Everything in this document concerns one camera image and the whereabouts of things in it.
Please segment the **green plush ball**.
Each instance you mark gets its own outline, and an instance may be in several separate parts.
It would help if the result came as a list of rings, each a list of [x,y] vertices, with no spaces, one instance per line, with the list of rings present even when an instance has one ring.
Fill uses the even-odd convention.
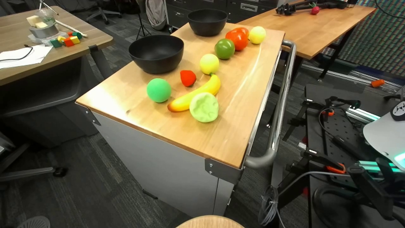
[[[170,85],[163,79],[153,79],[146,85],[146,95],[154,103],[166,102],[170,97],[170,93]]]

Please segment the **black bowl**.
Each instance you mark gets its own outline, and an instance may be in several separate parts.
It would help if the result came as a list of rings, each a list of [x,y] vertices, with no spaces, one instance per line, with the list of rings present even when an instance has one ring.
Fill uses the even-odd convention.
[[[149,36],[129,46],[129,55],[137,67],[146,74],[172,73],[180,62],[183,41],[173,36]]]
[[[196,36],[213,37],[222,31],[226,18],[223,12],[202,9],[188,14],[188,24]]]

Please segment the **round wooden stool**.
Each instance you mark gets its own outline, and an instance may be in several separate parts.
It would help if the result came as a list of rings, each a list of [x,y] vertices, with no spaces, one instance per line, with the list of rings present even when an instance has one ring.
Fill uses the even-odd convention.
[[[244,228],[237,222],[220,216],[199,216],[191,218],[175,228]]]

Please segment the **orange red plush tomato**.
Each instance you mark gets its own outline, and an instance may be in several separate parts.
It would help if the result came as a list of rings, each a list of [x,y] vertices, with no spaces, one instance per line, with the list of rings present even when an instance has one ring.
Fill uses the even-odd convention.
[[[247,31],[245,28],[234,28],[225,35],[231,41],[237,52],[242,51],[247,45]]]

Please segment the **yellow plush banana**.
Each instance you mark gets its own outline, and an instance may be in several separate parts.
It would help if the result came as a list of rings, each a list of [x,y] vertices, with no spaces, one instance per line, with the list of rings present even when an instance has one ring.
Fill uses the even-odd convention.
[[[175,98],[172,100],[168,105],[166,109],[172,113],[180,113],[185,112],[189,108],[191,100],[201,94],[201,93],[208,93],[211,95],[216,95],[221,88],[221,80],[217,75],[212,75],[203,85],[199,88],[192,90],[188,94],[184,94],[179,98]]]

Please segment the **wooden desk far right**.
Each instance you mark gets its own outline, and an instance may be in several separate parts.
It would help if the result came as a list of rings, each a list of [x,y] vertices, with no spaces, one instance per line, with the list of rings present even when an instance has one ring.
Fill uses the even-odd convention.
[[[297,56],[311,60],[373,13],[374,8],[360,5],[322,9],[316,16],[308,12],[278,16],[275,10],[268,10],[241,21],[240,26],[283,31],[285,40],[296,45]]]

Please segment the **white paper sheets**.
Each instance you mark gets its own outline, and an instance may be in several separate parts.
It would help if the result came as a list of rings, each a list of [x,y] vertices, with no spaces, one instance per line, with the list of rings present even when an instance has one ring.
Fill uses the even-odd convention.
[[[0,69],[12,69],[40,64],[51,51],[50,46],[37,45],[0,54]]]

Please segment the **black tool with red tip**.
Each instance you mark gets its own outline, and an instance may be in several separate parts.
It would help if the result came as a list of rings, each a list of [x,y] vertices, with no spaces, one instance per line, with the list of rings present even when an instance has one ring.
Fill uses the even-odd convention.
[[[321,9],[345,9],[349,3],[345,0],[301,0],[299,3],[283,4],[275,8],[278,16],[292,16],[297,10],[308,10],[316,16]]]

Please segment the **green plush apple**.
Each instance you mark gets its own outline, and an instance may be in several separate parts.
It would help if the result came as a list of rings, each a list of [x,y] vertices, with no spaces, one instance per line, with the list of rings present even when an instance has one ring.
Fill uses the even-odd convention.
[[[217,41],[213,50],[220,60],[228,60],[235,52],[234,43],[226,38]]]

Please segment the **near black bowl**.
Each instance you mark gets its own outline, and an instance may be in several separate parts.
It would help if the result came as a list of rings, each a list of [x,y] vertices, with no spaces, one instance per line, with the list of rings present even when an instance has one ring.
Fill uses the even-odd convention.
[[[183,41],[173,36],[149,36],[129,46],[129,55],[137,67],[146,74],[172,73],[180,62]]]

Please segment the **yellow green plush lemon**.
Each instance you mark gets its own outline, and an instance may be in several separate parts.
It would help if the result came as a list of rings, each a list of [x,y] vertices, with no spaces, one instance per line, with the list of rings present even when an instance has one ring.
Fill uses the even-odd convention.
[[[202,74],[211,75],[218,70],[220,61],[215,55],[203,55],[198,62]]]

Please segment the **small red plush strawberry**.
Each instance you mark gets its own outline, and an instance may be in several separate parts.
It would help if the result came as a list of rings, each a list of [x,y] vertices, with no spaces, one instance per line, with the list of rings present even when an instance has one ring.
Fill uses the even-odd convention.
[[[179,73],[179,79],[183,86],[191,88],[196,81],[196,75],[191,70],[182,70]]]

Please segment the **white cart with wooden top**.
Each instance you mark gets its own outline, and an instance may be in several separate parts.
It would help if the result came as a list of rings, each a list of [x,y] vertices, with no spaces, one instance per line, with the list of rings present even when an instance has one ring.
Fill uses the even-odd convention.
[[[198,123],[146,97],[151,76],[130,62],[77,99],[141,189],[187,214],[221,214],[249,159],[284,33],[222,61],[218,118]]]

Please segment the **far black bowl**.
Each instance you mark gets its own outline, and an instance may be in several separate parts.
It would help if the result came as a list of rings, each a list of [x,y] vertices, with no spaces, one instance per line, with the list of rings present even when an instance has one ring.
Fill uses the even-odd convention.
[[[202,9],[188,14],[188,24],[196,36],[213,37],[222,31],[226,18],[223,12]]]

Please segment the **light green plush cabbage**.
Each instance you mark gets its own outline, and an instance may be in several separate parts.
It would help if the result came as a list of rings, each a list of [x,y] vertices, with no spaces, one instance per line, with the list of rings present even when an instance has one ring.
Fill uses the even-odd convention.
[[[197,94],[189,103],[189,113],[199,123],[213,122],[218,117],[218,102],[210,93]]]

